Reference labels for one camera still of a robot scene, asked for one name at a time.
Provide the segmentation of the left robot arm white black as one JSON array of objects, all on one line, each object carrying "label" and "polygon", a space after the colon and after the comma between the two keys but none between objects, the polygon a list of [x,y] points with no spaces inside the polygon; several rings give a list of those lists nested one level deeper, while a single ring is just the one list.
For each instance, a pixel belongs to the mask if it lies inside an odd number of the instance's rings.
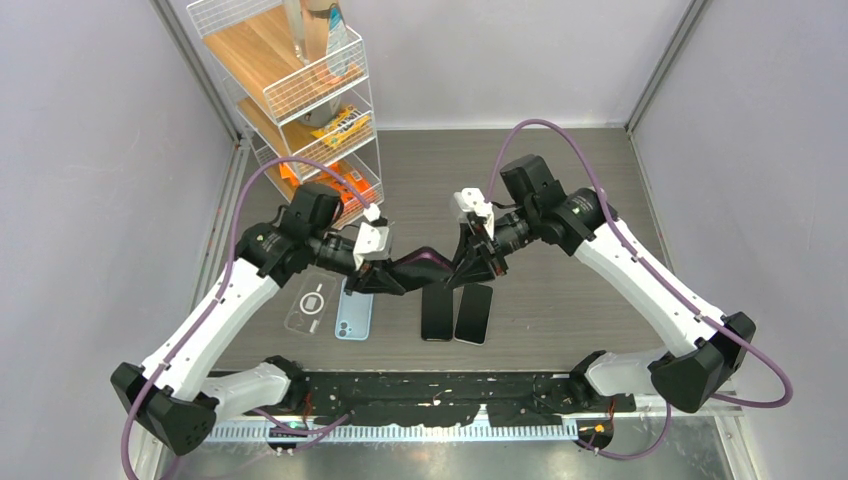
[{"label": "left robot arm white black", "polygon": [[121,363],[110,382],[129,415],[174,454],[199,447],[220,422],[266,406],[300,411],[309,383],[281,356],[223,377],[210,371],[259,308],[308,266],[346,276],[388,251],[379,206],[366,203],[356,240],[333,230],[343,202],[338,191],[307,183],[270,222],[246,229],[210,292],[172,336],[141,364]]}]

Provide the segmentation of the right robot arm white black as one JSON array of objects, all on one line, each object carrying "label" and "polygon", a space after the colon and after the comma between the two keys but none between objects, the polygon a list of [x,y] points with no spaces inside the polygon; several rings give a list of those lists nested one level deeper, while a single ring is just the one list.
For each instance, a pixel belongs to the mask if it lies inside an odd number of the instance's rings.
[{"label": "right robot arm white black", "polygon": [[680,411],[697,412],[745,357],[741,346],[707,321],[746,341],[756,331],[754,322],[742,312],[726,315],[699,298],[643,247],[594,190],[565,192],[542,157],[510,162],[500,176],[514,202],[502,216],[495,215],[493,203],[478,188],[453,195],[460,242],[449,286],[504,275],[507,256],[537,240],[560,248],[614,287],[663,342],[654,350],[587,356],[570,373],[574,403],[591,411],[613,395],[655,393]]}]

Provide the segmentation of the black phone case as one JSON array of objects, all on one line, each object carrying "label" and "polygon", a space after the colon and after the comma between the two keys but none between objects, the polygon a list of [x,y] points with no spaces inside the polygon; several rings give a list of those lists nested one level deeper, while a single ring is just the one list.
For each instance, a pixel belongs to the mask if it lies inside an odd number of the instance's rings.
[{"label": "black phone case", "polygon": [[432,247],[420,247],[400,259],[393,260],[391,275],[412,292],[447,280],[454,273],[452,262]]}]

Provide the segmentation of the black phone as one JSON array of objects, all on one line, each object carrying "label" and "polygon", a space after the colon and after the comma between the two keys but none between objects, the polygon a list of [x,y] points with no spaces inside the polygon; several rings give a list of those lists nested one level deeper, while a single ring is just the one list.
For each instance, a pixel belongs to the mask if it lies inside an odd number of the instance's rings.
[{"label": "black phone", "polygon": [[487,285],[464,286],[454,327],[457,340],[474,345],[485,343],[492,299],[493,289]]}]

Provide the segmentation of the clear phone case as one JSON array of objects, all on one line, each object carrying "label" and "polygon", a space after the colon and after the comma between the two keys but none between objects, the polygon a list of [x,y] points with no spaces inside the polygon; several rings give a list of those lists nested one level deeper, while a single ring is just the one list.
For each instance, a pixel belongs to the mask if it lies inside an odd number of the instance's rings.
[{"label": "clear phone case", "polygon": [[302,335],[314,335],[337,286],[335,277],[308,273],[286,315],[284,327]]}]

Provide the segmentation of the light blue phone case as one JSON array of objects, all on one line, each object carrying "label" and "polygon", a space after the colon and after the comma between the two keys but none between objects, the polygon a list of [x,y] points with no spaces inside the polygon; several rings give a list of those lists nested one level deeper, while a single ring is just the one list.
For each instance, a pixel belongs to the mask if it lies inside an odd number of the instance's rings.
[{"label": "light blue phone case", "polygon": [[369,338],[374,298],[373,294],[349,291],[347,281],[342,281],[334,326],[336,339],[365,341]]}]

